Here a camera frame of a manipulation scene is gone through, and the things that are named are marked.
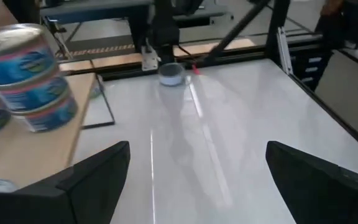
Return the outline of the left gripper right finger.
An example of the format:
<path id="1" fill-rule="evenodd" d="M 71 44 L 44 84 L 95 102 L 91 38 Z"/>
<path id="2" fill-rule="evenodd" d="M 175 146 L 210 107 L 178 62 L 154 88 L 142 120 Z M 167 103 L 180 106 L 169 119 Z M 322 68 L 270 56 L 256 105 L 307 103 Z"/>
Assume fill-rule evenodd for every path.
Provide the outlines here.
<path id="1" fill-rule="evenodd" d="M 278 141 L 265 160 L 296 223 L 358 223 L 358 173 Z"/>

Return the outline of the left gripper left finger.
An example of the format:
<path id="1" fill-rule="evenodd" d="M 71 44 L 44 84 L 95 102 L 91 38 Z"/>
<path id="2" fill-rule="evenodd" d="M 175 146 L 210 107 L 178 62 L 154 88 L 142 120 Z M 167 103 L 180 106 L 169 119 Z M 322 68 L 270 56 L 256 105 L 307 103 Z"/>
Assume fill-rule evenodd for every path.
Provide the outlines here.
<path id="1" fill-rule="evenodd" d="M 0 223 L 109 223 L 130 160 L 129 142 L 120 141 L 46 179 L 0 192 Z"/>

